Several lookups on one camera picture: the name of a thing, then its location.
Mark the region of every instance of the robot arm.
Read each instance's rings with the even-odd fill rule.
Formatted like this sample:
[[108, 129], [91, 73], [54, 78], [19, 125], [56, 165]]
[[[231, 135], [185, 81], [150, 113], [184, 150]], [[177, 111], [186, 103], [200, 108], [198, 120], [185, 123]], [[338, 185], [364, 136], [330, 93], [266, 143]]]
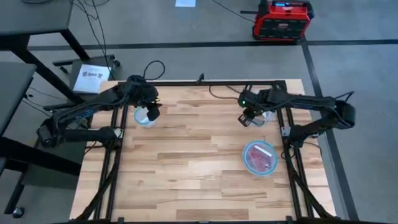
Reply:
[[102, 93], [93, 100], [72, 108], [54, 113], [37, 130], [39, 140], [44, 147], [55, 147], [62, 142], [99, 141], [110, 143], [118, 138], [111, 127], [99, 130], [67, 130], [67, 126], [80, 119], [92, 116], [99, 111], [110, 111], [124, 105], [146, 107], [148, 118], [153, 121], [159, 116], [160, 104], [157, 104], [158, 92], [155, 86], [137, 75], [130, 76]]
[[238, 103], [245, 108], [238, 119], [243, 126], [248, 126], [256, 116], [262, 115], [263, 112], [281, 108], [325, 112], [327, 116], [324, 118], [304, 126], [295, 125], [287, 130], [289, 143], [297, 147], [302, 147], [304, 140], [309, 136], [322, 134], [332, 128], [352, 128], [355, 124], [355, 108], [343, 100], [330, 96], [293, 95], [276, 86], [269, 90], [260, 90], [257, 94], [251, 92], [251, 86], [246, 86], [239, 96]]

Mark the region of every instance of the wooden table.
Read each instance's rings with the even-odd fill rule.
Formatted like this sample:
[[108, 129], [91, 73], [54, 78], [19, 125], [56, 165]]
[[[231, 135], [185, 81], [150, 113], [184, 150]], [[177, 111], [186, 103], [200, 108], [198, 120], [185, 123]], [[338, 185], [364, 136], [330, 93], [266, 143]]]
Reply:
[[[106, 82], [103, 89], [115, 84]], [[286, 84], [289, 93], [304, 94], [301, 80], [286, 80]], [[268, 86], [254, 86], [253, 90], [264, 88]], [[285, 161], [279, 156], [273, 174], [256, 177], [246, 170], [241, 156], [244, 146], [255, 140], [267, 141], [281, 154], [276, 116], [261, 128], [245, 128], [237, 120], [243, 109], [236, 100], [216, 99], [209, 94], [208, 86], [157, 89], [164, 105], [153, 127], [138, 126], [134, 108], [129, 109], [112, 220], [266, 221], [294, 217]], [[212, 90], [218, 96], [238, 96], [225, 86], [214, 86]], [[309, 111], [292, 112], [296, 124], [312, 120]], [[111, 114], [96, 114], [93, 128], [108, 126]], [[334, 215], [319, 148], [304, 144], [301, 152], [310, 190]], [[92, 149], [85, 156], [71, 218], [77, 217], [96, 193], [103, 157], [102, 148]], [[304, 203], [300, 190], [299, 193], [300, 202]]]

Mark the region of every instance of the black floor stripe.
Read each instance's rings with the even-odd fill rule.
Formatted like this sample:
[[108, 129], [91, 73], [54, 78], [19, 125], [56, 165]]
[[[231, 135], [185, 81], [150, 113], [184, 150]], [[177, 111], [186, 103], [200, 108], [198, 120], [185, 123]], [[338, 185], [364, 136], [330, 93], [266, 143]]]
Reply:
[[398, 44], [398, 39], [389, 40], [308, 40], [310, 46], [322, 45], [383, 45]]
[[239, 13], [240, 13], [240, 14], [257, 15], [257, 11], [245, 11], [245, 10], [241, 10]]
[[[106, 49], [175, 49], [195, 47], [257, 47], [257, 46], [286, 46], [295, 45], [293, 42], [261, 42], [261, 41], [233, 41], [233, 42], [187, 42], [187, 43], [155, 43], [155, 44], [107, 44]], [[101, 50], [97, 44], [82, 45], [85, 50]], [[29, 46], [28, 50], [71, 50], [69, 45], [59, 46]]]
[[[398, 39], [389, 40], [308, 40], [309, 46], [328, 45], [384, 45], [398, 44]], [[176, 49], [195, 47], [258, 47], [258, 46], [289, 46], [296, 45], [293, 42], [263, 42], [263, 41], [219, 41], [219, 42], [182, 42], [182, 43], [153, 43], [153, 44], [107, 44], [106, 48], [114, 49]], [[85, 50], [101, 50], [96, 44], [82, 45]], [[56, 51], [71, 50], [69, 45], [58, 46], [29, 46], [31, 51]]]
[[[323, 96], [322, 94], [322, 89], [319, 84], [319, 79], [317, 76], [317, 73], [315, 71], [315, 67], [313, 64], [312, 56], [310, 53], [310, 49], [308, 47], [308, 42], [304, 39], [302, 42], [302, 49], [305, 57], [305, 62], [307, 63], [307, 68], [308, 72], [310, 74], [311, 82], [312, 82], [312, 87], [315, 93], [315, 96]], [[328, 140], [328, 144], [330, 147], [330, 154], [331, 154], [331, 159], [333, 161], [333, 165], [335, 167], [336, 171], [336, 176], [338, 180], [338, 185], [341, 190], [342, 198], [345, 204], [345, 209], [347, 211], [348, 218], [351, 221], [356, 221], [359, 220], [353, 196], [351, 194], [351, 191], [349, 189], [349, 184], [348, 184], [348, 179], [344, 170], [343, 162], [341, 161], [341, 156], [340, 152], [337, 147], [337, 142], [335, 138], [335, 134], [333, 133], [332, 130], [327, 130], [326, 131], [326, 136]]]

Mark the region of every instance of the metal bracket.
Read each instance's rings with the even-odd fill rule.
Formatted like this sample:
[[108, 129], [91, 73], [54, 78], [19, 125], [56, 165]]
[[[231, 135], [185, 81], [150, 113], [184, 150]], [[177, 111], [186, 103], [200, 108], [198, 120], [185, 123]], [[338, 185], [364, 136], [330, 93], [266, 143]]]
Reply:
[[200, 85], [200, 84], [201, 84], [201, 81], [204, 80], [204, 79], [205, 79], [205, 74], [202, 73], [202, 74], [199, 76], [198, 80], [197, 80], [197, 85]]
[[115, 134], [118, 138], [122, 138], [122, 136], [123, 136], [123, 129], [121, 129], [121, 128], [115, 128], [115, 129], [114, 129], [114, 134]]
[[282, 137], [288, 137], [290, 135], [290, 127], [282, 127], [280, 128], [280, 132], [282, 133]]

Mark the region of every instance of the paper sheet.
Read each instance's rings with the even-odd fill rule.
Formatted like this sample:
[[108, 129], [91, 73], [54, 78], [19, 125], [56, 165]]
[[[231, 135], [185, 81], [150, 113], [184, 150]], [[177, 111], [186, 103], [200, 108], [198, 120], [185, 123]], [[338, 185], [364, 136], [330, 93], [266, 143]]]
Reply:
[[175, 7], [196, 7], [197, 0], [175, 0]]
[[73, 91], [100, 93], [101, 83], [108, 80], [110, 69], [97, 65], [81, 65]]

